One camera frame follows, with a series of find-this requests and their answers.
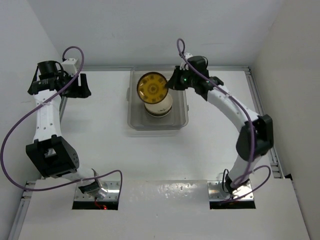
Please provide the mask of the yellow brown patterned plate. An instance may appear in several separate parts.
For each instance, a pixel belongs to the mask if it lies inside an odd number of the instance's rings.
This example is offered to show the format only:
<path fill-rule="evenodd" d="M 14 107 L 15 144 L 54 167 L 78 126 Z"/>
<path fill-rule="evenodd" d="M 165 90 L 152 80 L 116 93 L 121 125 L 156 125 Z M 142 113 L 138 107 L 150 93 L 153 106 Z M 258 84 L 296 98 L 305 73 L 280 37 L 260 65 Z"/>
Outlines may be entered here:
<path fill-rule="evenodd" d="M 147 72 L 137 82 L 136 92 L 145 104 L 158 104 L 169 93 L 166 77 L 159 72 Z"/>

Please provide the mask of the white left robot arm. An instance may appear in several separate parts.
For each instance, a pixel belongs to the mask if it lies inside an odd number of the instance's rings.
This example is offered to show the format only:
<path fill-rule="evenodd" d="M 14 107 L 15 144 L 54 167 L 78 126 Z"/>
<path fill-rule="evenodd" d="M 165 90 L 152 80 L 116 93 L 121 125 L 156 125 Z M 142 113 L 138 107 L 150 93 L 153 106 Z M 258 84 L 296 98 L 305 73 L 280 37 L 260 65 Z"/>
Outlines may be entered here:
<path fill-rule="evenodd" d="M 36 130 L 33 142 L 25 147 L 27 156 L 44 178 L 79 180 L 78 189 L 94 199 L 102 200 L 108 188 L 97 179 L 97 172 L 80 164 L 76 150 L 63 138 L 61 104 L 67 98 L 91 96 L 85 74 L 80 74 L 62 93 L 59 93 L 79 70 L 76 58 L 39 62 L 28 93 L 36 106 Z"/>

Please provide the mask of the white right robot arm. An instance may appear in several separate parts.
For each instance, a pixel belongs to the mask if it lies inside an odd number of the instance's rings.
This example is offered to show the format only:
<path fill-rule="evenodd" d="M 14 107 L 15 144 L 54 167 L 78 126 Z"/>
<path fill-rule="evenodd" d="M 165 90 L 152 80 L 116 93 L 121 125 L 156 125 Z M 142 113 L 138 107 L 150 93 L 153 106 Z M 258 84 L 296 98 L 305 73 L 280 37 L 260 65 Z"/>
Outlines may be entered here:
<path fill-rule="evenodd" d="M 166 88 L 175 91 L 194 89 L 205 101 L 218 108 L 238 130 L 237 158 L 223 178 L 222 189 L 232 194 L 244 185 L 260 158 L 274 146 L 273 120 L 259 115 L 234 97 L 224 82 L 210 76 L 208 61 L 203 56 L 186 53 L 184 62 L 174 68 Z"/>

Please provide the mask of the cream plate with green patch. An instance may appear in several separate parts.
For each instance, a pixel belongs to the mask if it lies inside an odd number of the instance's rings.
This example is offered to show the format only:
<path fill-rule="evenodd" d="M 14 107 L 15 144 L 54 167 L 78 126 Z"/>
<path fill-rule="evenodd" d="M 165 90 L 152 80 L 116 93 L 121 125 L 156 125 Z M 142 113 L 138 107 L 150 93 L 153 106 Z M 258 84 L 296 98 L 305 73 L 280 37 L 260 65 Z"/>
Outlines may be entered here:
<path fill-rule="evenodd" d="M 173 98 L 168 93 L 167 96 L 159 103 L 149 104 L 144 103 L 144 108 L 146 112 L 150 112 L 153 114 L 164 114 L 170 112 L 173 106 Z"/>

